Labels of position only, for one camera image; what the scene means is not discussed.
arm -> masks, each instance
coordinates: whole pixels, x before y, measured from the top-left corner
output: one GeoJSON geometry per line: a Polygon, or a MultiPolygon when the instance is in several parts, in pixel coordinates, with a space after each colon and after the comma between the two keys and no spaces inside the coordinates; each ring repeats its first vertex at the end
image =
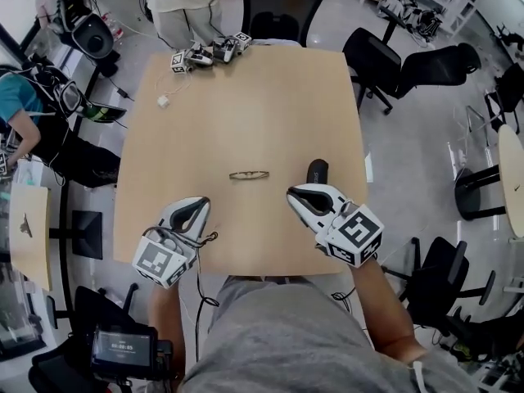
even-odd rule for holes
{"type": "Polygon", "coordinates": [[[173,377],[178,376],[171,382],[171,390],[175,392],[186,373],[186,345],[180,316],[178,282],[168,290],[158,286],[153,288],[149,302],[149,324],[158,331],[158,339],[173,343],[170,368],[173,377]]]}
{"type": "Polygon", "coordinates": [[[40,142],[40,131],[27,113],[20,109],[7,123],[22,137],[22,142],[16,151],[7,159],[7,165],[12,167],[15,163],[29,154],[40,142]]]}
{"type": "Polygon", "coordinates": [[[351,268],[364,312],[369,336],[375,349],[409,364],[426,354],[415,339],[413,321],[396,297],[376,260],[351,268]]]}
{"type": "Polygon", "coordinates": [[[36,1],[36,16],[38,17],[40,28],[46,29],[49,26],[49,18],[46,9],[40,4],[39,0],[36,1]]]}

camera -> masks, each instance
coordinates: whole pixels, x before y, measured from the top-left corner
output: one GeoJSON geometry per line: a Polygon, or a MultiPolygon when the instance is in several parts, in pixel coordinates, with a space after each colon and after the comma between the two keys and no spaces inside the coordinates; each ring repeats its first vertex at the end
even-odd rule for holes
{"type": "Polygon", "coordinates": [[[158,340],[153,327],[138,323],[132,327],[97,325],[91,369],[96,378],[119,386],[131,386],[128,377],[169,380],[172,356],[171,342],[158,340]]]}

small table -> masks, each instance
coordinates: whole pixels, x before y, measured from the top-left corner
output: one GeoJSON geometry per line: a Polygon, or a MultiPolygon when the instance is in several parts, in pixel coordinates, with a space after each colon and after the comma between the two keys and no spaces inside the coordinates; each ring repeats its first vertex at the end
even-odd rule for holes
{"type": "Polygon", "coordinates": [[[9,251],[13,267],[51,291],[49,189],[13,183],[9,205],[9,251]]]}
{"type": "Polygon", "coordinates": [[[142,232],[169,203],[211,199],[202,270],[228,275],[311,275],[347,269],[315,250],[314,234],[287,204],[309,163],[357,204],[368,198],[355,96],[341,52],[250,47],[230,65],[195,70],[183,85],[155,54],[142,77],[124,143],[115,201],[114,258],[131,263],[142,232]],[[268,178],[229,174],[269,171],[268,178]]]}
{"type": "Polygon", "coordinates": [[[508,213],[509,225],[516,237],[524,237],[524,148],[508,125],[499,129],[499,164],[480,172],[459,172],[455,183],[458,212],[466,220],[508,213]],[[480,188],[500,181],[504,206],[481,210],[480,188]]]}

gray shirt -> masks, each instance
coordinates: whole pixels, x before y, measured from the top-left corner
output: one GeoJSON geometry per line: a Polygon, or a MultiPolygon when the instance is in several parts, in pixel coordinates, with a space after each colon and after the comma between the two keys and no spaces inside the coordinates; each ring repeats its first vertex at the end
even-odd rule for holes
{"type": "Polygon", "coordinates": [[[377,353],[357,321],[314,287],[233,282],[219,300],[227,309],[216,314],[182,392],[397,393],[419,392],[420,382],[428,393],[477,391],[434,351],[418,360],[417,381],[412,366],[377,353]]]}

white pants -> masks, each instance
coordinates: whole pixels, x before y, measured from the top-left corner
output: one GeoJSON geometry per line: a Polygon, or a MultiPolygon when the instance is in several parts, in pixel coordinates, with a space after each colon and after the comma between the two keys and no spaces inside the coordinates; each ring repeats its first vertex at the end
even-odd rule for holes
{"type": "Polygon", "coordinates": [[[205,45],[221,35],[222,11],[217,3],[202,9],[180,9],[175,11],[153,11],[156,32],[175,49],[186,49],[198,35],[205,45]]]}

